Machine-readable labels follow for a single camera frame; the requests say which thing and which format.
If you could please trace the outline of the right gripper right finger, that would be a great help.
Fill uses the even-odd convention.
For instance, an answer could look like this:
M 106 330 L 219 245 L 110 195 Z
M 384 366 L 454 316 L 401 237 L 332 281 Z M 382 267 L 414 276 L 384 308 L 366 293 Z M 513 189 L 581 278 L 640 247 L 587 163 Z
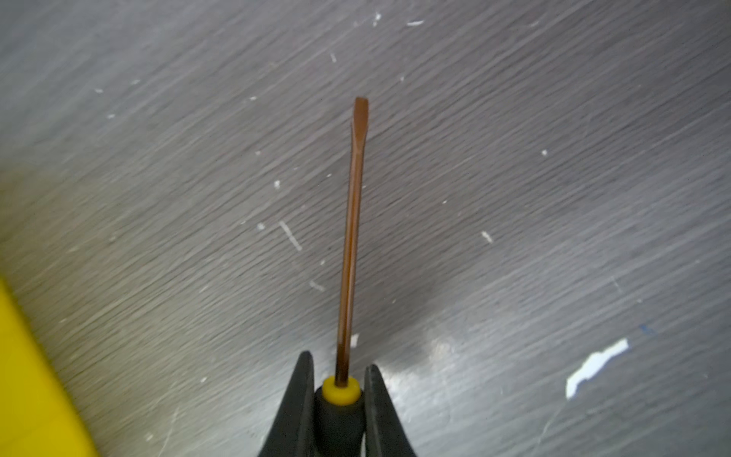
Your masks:
M 365 369 L 365 455 L 416 457 L 380 369 Z

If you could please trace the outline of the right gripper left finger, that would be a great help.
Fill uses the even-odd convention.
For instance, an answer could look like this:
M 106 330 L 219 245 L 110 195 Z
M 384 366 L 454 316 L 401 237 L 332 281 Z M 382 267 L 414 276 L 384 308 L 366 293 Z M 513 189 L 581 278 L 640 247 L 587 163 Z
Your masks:
M 314 455 L 314 393 L 313 358 L 301 352 L 259 457 Z

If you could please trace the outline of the black yellow screwdriver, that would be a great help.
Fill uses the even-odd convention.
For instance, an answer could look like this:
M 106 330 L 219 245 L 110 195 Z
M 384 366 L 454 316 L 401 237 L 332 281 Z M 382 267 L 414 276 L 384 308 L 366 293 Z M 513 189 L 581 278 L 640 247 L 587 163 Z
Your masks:
M 365 429 L 362 390 L 350 376 L 358 235 L 369 101 L 355 99 L 351 118 L 350 179 L 334 374 L 316 392 L 315 441 L 322 456 L 357 456 Z

